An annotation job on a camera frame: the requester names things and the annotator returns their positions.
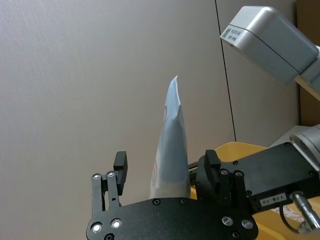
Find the silver screw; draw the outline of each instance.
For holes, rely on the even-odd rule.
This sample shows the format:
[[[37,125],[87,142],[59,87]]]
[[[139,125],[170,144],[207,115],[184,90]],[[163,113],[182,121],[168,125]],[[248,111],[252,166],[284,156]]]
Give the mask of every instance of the silver screw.
[[[229,172],[227,170],[221,170],[221,174],[227,175]]]
[[[95,234],[100,232],[102,229],[102,225],[100,223],[96,223],[95,225],[92,226],[91,230],[92,232],[94,232]]]
[[[222,223],[226,226],[232,226],[232,224],[234,224],[234,221],[229,216],[223,216],[221,220],[222,220]]]
[[[254,227],[254,224],[252,223],[252,221],[247,219],[243,219],[241,221],[241,224],[245,229],[252,229]]]
[[[113,177],[115,173],[113,171],[108,172],[108,177]]]
[[[120,228],[121,224],[122,224],[121,219],[115,218],[115,219],[113,219],[113,220],[111,221],[111,224],[110,224],[110,225],[111,225],[112,228],[117,229],[117,228]]]

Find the yellow surface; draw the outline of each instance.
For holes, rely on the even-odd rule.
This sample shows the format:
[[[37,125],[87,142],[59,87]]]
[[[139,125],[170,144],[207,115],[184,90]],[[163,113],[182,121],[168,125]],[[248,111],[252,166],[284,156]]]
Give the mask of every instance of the yellow surface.
[[[246,144],[242,142],[228,142],[218,147],[215,151],[222,162],[233,162],[246,156],[255,154],[265,150],[266,147]],[[192,187],[190,197],[197,199],[196,190]],[[315,197],[309,200],[312,208],[320,214],[320,197]],[[288,205],[296,213],[299,213],[296,206],[293,204]],[[280,215],[274,211],[268,210],[257,213],[253,216],[258,228],[258,240],[316,240],[314,234],[299,235],[291,232],[282,222]],[[287,221],[295,228],[300,224],[299,222],[286,218]]]

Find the black bracket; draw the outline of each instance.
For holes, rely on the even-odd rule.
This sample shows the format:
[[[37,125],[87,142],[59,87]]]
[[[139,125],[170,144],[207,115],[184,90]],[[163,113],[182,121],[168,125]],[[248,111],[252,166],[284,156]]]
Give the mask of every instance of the black bracket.
[[[105,175],[92,176],[92,216],[105,211],[105,192],[108,192],[109,209],[119,208],[128,172],[127,153],[118,151],[113,163],[113,171]]]

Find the label sticker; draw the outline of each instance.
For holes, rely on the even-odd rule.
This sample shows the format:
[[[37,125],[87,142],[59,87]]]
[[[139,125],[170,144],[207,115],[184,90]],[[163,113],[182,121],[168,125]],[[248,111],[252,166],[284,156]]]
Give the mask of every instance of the label sticker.
[[[264,206],[268,206],[271,204],[282,202],[284,200],[287,200],[287,197],[286,197],[286,194],[283,192],[278,195],[274,195],[274,196],[270,196],[270,197],[261,199],[260,204],[262,207],[264,207]]]
[[[230,44],[235,44],[242,34],[244,34],[243,29],[228,25],[228,27],[221,34],[220,38],[226,40]]]

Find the sensor label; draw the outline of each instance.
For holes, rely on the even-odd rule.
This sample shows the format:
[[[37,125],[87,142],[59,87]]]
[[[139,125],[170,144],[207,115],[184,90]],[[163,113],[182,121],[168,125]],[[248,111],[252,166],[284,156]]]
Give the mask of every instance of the sensor label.
[[[236,26],[228,25],[228,27],[221,34],[220,38],[233,45],[238,41],[242,34],[244,34],[243,29]]]
[[[287,200],[287,197],[286,197],[286,194],[283,192],[278,195],[274,195],[274,196],[270,196],[270,197],[261,199],[260,204],[262,207],[264,207],[264,206],[268,206],[271,204],[282,202],[284,200]]]

